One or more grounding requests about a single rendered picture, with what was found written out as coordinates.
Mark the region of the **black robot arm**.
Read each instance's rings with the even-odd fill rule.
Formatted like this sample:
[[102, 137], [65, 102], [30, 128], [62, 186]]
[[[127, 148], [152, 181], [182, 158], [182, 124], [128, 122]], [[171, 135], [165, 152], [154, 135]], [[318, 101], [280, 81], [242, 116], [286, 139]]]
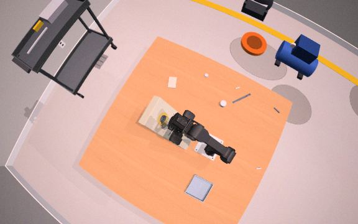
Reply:
[[[196, 124], [194, 124], [196, 123]], [[180, 113], [172, 116], [168, 122], [168, 129], [173, 131], [183, 130], [182, 133], [185, 137], [192, 141], [204, 142], [206, 145], [205, 153], [208, 156], [219, 155], [219, 158], [224, 162], [230, 164], [236, 156], [236, 150], [232, 147], [225, 147], [223, 144], [215, 140], [209, 135], [205, 127], [197, 121], [190, 119], [189, 121]]]

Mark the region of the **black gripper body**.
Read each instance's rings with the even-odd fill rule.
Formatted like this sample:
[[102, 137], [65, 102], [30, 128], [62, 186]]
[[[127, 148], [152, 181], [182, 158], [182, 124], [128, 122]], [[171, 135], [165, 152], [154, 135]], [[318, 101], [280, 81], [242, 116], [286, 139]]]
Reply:
[[[195, 114], [189, 110], [185, 110], [183, 113], [183, 117], [185, 117], [187, 120], [194, 119]], [[182, 131], [183, 130], [179, 130], [178, 132], [175, 132], [175, 134], [172, 134], [169, 138], [169, 141], [172, 141], [175, 144], [180, 145], [180, 143], [182, 142], [182, 137], [183, 137]]]

